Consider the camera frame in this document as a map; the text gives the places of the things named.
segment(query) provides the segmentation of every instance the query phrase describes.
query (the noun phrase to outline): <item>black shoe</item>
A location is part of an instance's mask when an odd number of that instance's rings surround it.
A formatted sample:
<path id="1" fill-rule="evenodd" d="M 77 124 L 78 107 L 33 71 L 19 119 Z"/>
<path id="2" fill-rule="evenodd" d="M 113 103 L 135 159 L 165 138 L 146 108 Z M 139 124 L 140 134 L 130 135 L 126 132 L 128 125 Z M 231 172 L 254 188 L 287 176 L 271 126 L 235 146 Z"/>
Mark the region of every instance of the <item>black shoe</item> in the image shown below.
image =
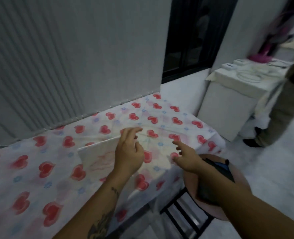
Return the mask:
<path id="1" fill-rule="evenodd" d="M 256 134 L 257 134 L 257 136 L 259 136 L 260 135 L 260 133 L 262 132 L 262 129 L 261 128 L 259 128 L 259 127 L 255 127 L 254 128 L 254 130 L 255 130 L 255 132 L 256 132 Z"/>
<path id="2" fill-rule="evenodd" d="M 254 139 L 244 139 L 243 142 L 252 148 L 262 148 L 259 144 L 256 143 Z"/>

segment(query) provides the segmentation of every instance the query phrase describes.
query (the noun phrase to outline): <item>khaki pants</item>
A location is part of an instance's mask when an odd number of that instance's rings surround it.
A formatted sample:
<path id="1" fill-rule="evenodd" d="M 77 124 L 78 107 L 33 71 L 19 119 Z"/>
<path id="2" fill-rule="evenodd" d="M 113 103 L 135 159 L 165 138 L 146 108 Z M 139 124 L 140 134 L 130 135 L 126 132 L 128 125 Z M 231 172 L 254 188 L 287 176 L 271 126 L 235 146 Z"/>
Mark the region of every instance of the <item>khaki pants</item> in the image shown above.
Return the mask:
<path id="1" fill-rule="evenodd" d="M 267 147 L 277 141 L 291 120 L 294 118 L 294 84 L 287 81 L 270 113 L 267 129 L 256 136 L 255 141 L 262 147 Z"/>

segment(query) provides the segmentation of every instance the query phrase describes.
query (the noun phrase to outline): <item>dark window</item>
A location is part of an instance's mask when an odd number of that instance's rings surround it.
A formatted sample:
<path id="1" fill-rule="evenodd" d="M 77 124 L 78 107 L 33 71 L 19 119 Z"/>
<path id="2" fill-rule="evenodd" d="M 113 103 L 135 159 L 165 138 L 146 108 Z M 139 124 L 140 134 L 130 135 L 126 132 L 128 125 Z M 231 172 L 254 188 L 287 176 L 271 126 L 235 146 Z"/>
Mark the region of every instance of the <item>dark window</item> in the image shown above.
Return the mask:
<path id="1" fill-rule="evenodd" d="M 173 0 L 162 83 L 212 67 L 237 0 Z"/>

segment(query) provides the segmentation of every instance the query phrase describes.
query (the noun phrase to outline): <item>floor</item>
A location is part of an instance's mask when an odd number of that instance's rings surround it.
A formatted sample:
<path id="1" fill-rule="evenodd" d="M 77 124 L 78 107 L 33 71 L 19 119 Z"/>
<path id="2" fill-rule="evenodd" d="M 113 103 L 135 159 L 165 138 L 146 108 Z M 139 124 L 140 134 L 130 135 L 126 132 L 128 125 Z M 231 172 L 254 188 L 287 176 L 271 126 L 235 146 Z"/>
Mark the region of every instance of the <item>floor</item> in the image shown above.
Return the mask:
<path id="1" fill-rule="evenodd" d="M 276 209 L 294 220 L 294 120 L 283 136 L 268 148 L 250 148 L 243 142 L 243 137 L 253 137 L 254 126 L 267 126 L 268 116 L 249 120 L 243 127 L 240 135 L 233 142 L 227 141 L 222 157 L 229 159 L 245 175 L 255 196 L 272 205 Z M 181 238 L 166 215 L 159 215 L 158 211 L 165 205 L 168 198 L 174 196 L 180 188 L 172 188 L 150 204 L 150 210 L 143 217 L 129 227 L 121 238 Z M 203 221 L 201 211 L 186 195 L 180 201 L 194 221 Z M 182 228 L 184 219 L 172 211 L 175 218 L 180 218 Z M 213 220 L 201 238 L 240 238 L 229 222 Z"/>

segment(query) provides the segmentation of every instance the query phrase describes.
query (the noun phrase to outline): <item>left hand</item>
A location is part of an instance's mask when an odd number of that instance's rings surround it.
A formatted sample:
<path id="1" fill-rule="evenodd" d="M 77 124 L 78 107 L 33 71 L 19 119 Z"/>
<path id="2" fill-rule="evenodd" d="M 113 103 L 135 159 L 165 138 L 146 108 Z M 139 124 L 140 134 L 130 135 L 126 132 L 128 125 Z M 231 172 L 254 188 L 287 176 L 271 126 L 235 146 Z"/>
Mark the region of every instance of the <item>left hand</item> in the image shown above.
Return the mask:
<path id="1" fill-rule="evenodd" d="M 142 165 L 145 158 L 144 149 L 138 141 L 134 144 L 134 139 L 137 138 L 136 132 L 142 130 L 141 127 L 129 127 L 123 130 L 115 151 L 114 172 L 117 174 L 129 178 Z"/>

